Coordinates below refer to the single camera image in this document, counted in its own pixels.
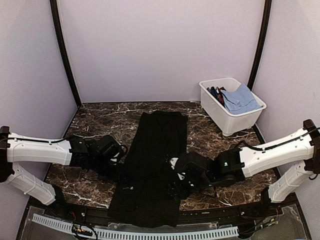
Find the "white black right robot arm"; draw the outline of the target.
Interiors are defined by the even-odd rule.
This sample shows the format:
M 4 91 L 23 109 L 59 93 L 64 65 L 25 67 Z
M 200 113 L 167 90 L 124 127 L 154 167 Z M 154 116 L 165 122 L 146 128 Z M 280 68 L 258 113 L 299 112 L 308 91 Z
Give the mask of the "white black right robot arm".
M 251 146 L 242 140 L 215 159 L 196 152 L 173 157 L 169 164 L 177 177 L 168 188 L 175 198 L 186 199 L 196 190 L 230 187 L 288 163 L 293 165 L 287 172 L 261 192 L 261 201 L 255 205 L 258 216 L 266 217 L 306 179 L 320 174 L 320 128 L 311 119 L 291 135 L 272 142 Z

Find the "white plastic bin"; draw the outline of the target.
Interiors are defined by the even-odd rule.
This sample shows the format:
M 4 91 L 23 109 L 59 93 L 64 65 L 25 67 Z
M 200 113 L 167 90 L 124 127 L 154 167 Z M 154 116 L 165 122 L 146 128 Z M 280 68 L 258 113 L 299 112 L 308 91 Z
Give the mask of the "white plastic bin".
M 224 136 L 251 128 L 267 107 L 258 96 L 234 78 L 199 83 L 200 104 Z

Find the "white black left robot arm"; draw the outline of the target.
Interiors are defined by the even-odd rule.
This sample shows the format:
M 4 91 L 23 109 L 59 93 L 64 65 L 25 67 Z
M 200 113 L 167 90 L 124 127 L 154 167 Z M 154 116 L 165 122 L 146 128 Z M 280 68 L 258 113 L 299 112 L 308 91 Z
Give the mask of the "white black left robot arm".
M 21 162 L 40 162 L 79 167 L 92 170 L 114 179 L 119 171 L 119 161 L 128 148 L 110 135 L 99 140 L 69 136 L 62 139 L 34 138 L 10 131 L 8 126 L 0 128 L 0 181 L 29 195 L 60 218 L 71 213 L 65 203 L 62 190 L 45 183 L 26 171 Z

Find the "black long sleeve shirt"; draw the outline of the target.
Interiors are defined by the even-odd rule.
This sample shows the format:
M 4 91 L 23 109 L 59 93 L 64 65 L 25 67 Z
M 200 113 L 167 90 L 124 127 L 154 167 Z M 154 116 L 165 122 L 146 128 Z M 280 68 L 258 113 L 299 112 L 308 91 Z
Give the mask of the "black long sleeve shirt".
M 138 227 L 176 227 L 180 199 L 169 190 L 177 179 L 169 161 L 187 151 L 187 116 L 143 113 L 124 160 L 108 216 Z

